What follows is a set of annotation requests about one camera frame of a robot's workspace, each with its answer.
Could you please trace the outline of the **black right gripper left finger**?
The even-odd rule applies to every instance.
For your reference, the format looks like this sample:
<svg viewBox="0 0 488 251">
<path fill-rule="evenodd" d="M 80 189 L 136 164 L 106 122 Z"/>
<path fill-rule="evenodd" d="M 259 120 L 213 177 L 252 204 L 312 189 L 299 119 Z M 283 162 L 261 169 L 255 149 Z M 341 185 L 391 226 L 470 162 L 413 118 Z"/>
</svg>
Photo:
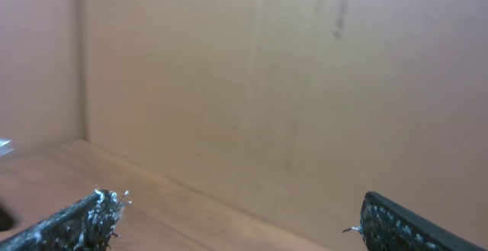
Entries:
<svg viewBox="0 0 488 251">
<path fill-rule="evenodd" d="M 1 241 L 1 251 L 106 251 L 117 222 L 132 204 L 115 191 L 96 189 L 25 230 Z"/>
</svg>

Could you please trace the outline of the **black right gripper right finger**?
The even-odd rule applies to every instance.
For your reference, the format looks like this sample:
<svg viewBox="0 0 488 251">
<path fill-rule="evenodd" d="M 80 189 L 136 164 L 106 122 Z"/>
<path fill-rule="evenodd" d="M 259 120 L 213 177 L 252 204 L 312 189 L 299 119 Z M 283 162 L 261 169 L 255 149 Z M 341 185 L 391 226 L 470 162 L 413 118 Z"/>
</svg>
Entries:
<svg viewBox="0 0 488 251">
<path fill-rule="evenodd" d="M 375 191 L 365 194 L 360 223 L 350 230 L 368 251 L 487 251 Z"/>
</svg>

